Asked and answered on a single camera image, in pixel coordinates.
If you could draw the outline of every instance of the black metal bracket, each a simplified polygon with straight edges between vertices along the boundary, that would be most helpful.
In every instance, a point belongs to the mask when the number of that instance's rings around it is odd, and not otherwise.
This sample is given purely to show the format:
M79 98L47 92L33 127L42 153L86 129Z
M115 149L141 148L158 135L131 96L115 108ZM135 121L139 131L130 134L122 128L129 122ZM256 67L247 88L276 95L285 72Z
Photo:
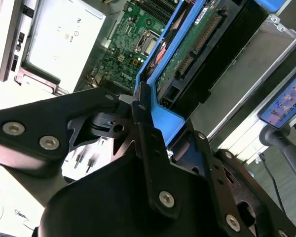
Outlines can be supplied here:
M219 150L212 156L207 138L188 129L173 144L171 151L175 154L175 164L193 170L207 180L216 221L223 233L277 237L283 231L288 236L296 235L296 227L231 152ZM244 211L243 206L252 208L254 217ZM227 222L230 216L237 220L235 226Z
M21 124L24 132L7 133L4 127L8 122ZM44 136L56 138L59 147L42 147ZM177 218L180 199L161 131L153 127L150 109L139 101L129 105L102 88L0 111L0 164L33 176L52 176L68 152L100 136L114 139L113 159L133 153L142 161L150 207L165 217ZM171 208L161 202L161 191L175 199Z

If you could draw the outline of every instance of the mounting hole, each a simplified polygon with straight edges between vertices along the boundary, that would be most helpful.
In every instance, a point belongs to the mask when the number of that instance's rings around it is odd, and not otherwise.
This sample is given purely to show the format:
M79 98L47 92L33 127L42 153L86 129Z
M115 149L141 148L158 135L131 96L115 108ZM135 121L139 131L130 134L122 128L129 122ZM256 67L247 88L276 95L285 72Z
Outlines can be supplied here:
M195 173L199 174L199 170L198 170L197 167L194 167L194 168L192 169L192 171L194 171Z
M217 179L217 181L219 182L219 184L223 185L223 181L221 179Z
M245 201L241 201L237 204L237 208L240 214L242 222L249 228L249 230L254 234L256 214L254 213L252 207Z
M153 151L153 155L154 155L155 157L160 157L160 152L157 151L157 150L154 150L154 151Z
M123 130L124 130L124 126L121 125L121 124L117 124L117 125L115 125L114 128L113 128L113 131L116 132L116 133L121 132L121 131L123 131Z

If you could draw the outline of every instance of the silver screw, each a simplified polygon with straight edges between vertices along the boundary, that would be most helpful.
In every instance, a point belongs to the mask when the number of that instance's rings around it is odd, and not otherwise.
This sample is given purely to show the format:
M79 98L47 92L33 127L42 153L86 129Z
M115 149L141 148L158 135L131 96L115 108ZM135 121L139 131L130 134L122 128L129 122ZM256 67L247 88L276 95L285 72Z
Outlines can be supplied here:
M141 108L142 110L146 110L145 106L143 105L139 105L139 108Z
M39 144L45 150L55 150L59 147L60 143L56 137L44 136L39 140Z
M283 230L278 230L278 233L280 234L281 237L288 237Z
M167 191L161 191L159 193L159 199L163 205L165 205L168 208L171 208L174 206L174 198L171 195L171 193Z
M114 100L114 97L109 94L106 94L105 97L107 97L109 100Z
M234 216L232 216L230 214L226 215L226 221L227 221L228 225L234 231L236 231L236 232L240 231L240 224L239 224L239 222L237 221L237 219Z
M227 156L229 159L232 158L232 155L229 152L225 152L225 156Z
M2 130L9 135L18 136L25 131L25 127L18 122L7 122L3 125Z
M198 136L200 139L203 139L203 140L205 139L205 136L202 133L199 133Z

